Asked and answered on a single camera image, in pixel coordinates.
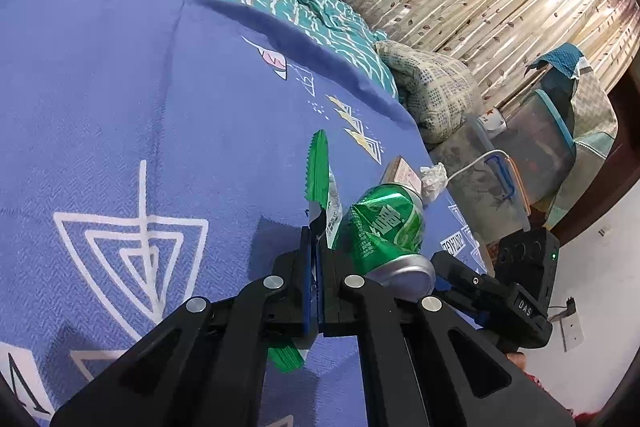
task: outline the electrical outlet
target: electrical outlet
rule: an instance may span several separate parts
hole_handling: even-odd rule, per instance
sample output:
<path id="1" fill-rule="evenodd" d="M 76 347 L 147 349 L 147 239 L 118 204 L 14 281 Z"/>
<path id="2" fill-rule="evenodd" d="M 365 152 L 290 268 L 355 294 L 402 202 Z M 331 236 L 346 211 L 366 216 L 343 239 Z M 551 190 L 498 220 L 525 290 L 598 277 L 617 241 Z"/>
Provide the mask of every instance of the electrical outlet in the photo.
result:
<path id="1" fill-rule="evenodd" d="M 599 230 L 598 233 L 600 234 L 600 237 L 604 237 L 605 235 L 607 235 L 607 233 L 611 232 L 611 225 L 603 225 Z"/>
<path id="2" fill-rule="evenodd" d="M 584 334 L 582 333 L 577 313 L 560 319 L 560 329 L 562 331 L 562 341 L 564 342 L 564 352 L 574 349 L 574 347 L 580 346 L 584 342 Z"/>

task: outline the green soda can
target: green soda can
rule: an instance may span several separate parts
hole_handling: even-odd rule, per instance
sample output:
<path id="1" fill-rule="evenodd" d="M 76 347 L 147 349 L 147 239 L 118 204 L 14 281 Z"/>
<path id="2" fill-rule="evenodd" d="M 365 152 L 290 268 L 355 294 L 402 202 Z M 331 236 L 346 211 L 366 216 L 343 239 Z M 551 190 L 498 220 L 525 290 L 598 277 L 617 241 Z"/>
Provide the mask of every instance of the green soda can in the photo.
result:
<path id="1" fill-rule="evenodd" d="M 415 302 L 435 284 L 433 265 L 420 254 L 423 235 L 420 196 L 405 185 L 387 183 L 370 188 L 351 205 L 335 242 L 351 254 L 360 275 Z"/>

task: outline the patterned pillow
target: patterned pillow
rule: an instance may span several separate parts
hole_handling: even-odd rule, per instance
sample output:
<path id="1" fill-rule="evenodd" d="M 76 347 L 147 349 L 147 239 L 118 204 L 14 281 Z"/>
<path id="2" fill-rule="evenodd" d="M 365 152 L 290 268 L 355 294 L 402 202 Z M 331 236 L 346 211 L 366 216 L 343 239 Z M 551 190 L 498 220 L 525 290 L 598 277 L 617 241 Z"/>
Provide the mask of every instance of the patterned pillow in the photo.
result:
<path id="1" fill-rule="evenodd" d="M 481 101 L 469 68 L 455 58 L 418 51 L 395 41 L 375 44 L 382 61 L 391 69 L 402 105 L 418 124 L 425 144 L 446 140 L 476 114 Z"/>

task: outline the small cardboard box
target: small cardboard box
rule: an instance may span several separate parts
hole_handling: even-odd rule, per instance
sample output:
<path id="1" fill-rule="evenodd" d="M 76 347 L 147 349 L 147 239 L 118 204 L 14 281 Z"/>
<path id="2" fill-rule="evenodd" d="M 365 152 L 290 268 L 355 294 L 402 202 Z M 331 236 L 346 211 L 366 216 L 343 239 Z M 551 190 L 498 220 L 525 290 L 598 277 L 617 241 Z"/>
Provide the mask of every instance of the small cardboard box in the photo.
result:
<path id="1" fill-rule="evenodd" d="M 415 173 L 411 168 L 411 165 L 406 162 L 402 156 L 396 156 L 388 166 L 386 166 L 385 173 L 380 180 L 380 184 L 395 183 L 396 185 L 402 185 L 420 196 L 422 189 L 422 182 L 420 176 Z"/>

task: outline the crumpled tissue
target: crumpled tissue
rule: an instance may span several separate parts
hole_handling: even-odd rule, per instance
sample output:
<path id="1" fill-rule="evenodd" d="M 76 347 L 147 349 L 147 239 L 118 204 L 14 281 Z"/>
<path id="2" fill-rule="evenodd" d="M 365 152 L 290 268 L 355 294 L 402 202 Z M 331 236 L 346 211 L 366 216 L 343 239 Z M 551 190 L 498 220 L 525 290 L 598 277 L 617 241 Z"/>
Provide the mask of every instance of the crumpled tissue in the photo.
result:
<path id="1" fill-rule="evenodd" d="M 438 163 L 433 167 L 420 167 L 420 174 L 422 201 L 424 204 L 431 203 L 447 188 L 447 170 L 442 163 Z"/>

